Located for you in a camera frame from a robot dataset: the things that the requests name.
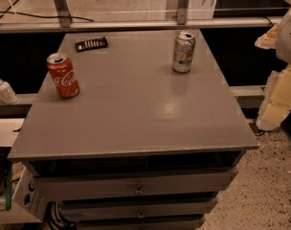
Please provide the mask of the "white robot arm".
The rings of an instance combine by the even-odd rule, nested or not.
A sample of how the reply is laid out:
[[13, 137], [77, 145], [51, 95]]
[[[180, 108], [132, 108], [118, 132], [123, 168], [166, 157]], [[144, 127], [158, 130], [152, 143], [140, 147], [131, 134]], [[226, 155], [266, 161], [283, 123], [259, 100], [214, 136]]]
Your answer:
[[291, 112], [291, 8], [281, 22], [257, 39], [262, 49], [275, 49], [278, 59], [287, 63], [281, 72], [272, 71], [265, 85], [256, 125], [261, 130], [280, 126]]

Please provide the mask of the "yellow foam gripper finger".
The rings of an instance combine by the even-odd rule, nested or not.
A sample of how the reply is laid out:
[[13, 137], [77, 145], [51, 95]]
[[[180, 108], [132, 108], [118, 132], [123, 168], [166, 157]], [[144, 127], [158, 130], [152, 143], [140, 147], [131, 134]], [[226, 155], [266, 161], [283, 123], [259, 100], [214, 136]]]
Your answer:
[[270, 30], [256, 40], [255, 45], [261, 49], [275, 49], [278, 29], [279, 24], [274, 25]]
[[256, 120], [261, 130], [273, 130], [280, 126], [291, 112], [291, 64], [281, 72], [272, 71], [264, 90]]

